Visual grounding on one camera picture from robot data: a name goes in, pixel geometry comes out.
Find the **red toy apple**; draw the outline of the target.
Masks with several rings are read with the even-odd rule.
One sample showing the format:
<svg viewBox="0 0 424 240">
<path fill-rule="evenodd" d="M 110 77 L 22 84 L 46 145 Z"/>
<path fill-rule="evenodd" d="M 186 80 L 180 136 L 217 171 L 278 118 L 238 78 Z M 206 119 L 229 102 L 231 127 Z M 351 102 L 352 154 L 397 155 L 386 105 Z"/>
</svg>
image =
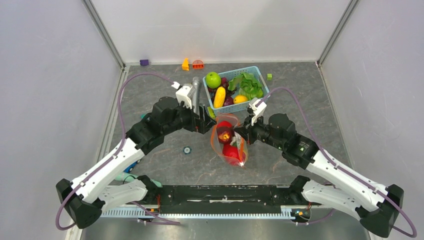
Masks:
<svg viewBox="0 0 424 240">
<path fill-rule="evenodd" d="M 216 131 L 217 132 L 230 132 L 233 129 L 233 125 L 226 120 L 220 121 L 217 125 L 216 125 Z"/>
</svg>

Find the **dark red toy peach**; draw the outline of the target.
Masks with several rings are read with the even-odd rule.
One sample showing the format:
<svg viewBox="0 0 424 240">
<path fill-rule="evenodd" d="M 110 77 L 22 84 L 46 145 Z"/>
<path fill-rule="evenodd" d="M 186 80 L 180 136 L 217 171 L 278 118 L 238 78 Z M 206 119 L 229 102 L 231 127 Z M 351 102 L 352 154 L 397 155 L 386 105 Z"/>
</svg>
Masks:
<svg viewBox="0 0 424 240">
<path fill-rule="evenodd" d="M 218 142 L 221 144 L 230 144 L 233 141 L 234 133 L 233 129 L 231 131 L 217 132 Z"/>
</svg>

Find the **clear zip top bag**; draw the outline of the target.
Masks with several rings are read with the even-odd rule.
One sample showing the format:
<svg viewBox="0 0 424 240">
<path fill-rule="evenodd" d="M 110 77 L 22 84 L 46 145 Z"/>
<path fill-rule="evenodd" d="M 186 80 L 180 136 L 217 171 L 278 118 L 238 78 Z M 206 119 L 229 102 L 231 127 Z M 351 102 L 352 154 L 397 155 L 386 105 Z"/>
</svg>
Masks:
<svg viewBox="0 0 424 240">
<path fill-rule="evenodd" d="M 243 168 L 249 154 L 247 142 L 235 132 L 240 120 L 233 114 L 220 114 L 215 120 L 210 137 L 212 149 L 229 165 Z"/>
</svg>

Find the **red toy tomato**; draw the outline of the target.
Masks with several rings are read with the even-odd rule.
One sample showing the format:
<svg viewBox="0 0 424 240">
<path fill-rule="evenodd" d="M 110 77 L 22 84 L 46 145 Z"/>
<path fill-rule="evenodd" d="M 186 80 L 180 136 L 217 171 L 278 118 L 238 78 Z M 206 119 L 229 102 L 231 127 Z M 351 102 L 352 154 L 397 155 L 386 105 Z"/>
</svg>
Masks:
<svg viewBox="0 0 424 240">
<path fill-rule="evenodd" d="M 246 154 L 236 146 L 225 144 L 222 148 L 222 155 L 224 160 L 231 166 L 242 167 L 245 165 Z"/>
</svg>

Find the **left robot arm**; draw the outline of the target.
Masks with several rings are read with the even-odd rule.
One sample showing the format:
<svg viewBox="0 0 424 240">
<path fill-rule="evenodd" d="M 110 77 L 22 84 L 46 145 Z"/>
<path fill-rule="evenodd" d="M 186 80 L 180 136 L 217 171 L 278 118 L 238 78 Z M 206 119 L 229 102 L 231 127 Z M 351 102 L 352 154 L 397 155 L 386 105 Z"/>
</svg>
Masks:
<svg viewBox="0 0 424 240">
<path fill-rule="evenodd" d="M 102 213 L 120 205 L 154 203 L 160 189 L 146 175 L 118 186 L 109 186 L 109 183 L 130 164 L 161 145 L 165 136 L 181 129 L 205 134 L 216 123 L 203 105 L 196 109 L 186 108 L 176 98 L 160 98 L 151 112 L 124 133 L 112 152 L 79 177 L 62 179 L 56 184 L 61 202 L 59 209 L 66 210 L 75 226 L 85 229 L 95 223 Z"/>
</svg>

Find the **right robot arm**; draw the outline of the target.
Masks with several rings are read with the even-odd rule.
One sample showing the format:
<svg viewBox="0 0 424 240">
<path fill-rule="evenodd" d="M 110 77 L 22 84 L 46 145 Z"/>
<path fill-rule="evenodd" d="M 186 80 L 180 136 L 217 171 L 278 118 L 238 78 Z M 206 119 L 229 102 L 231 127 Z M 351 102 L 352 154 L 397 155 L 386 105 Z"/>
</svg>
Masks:
<svg viewBox="0 0 424 240">
<path fill-rule="evenodd" d="M 248 144 L 260 141 L 281 151 L 290 164 L 318 175 L 336 188 L 322 186 L 301 176 L 302 185 L 289 189 L 289 199 L 295 204 L 304 201 L 327 205 L 359 220 L 360 224 L 382 238 L 388 238 L 402 208 L 404 190 L 392 184 L 375 182 L 319 149 L 316 142 L 296 131 L 296 125 L 286 114 L 276 113 L 264 123 L 248 116 L 234 131 Z"/>
</svg>

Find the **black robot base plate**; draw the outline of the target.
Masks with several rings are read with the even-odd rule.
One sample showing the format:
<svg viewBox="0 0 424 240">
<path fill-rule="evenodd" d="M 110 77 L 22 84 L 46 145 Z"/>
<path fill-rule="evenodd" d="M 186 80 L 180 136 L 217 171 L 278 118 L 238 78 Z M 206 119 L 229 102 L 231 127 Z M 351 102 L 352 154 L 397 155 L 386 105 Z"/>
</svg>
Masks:
<svg viewBox="0 0 424 240">
<path fill-rule="evenodd" d="M 310 207 L 298 185 L 163 185 L 137 201 L 161 214 L 277 214 L 282 206 Z"/>
</svg>

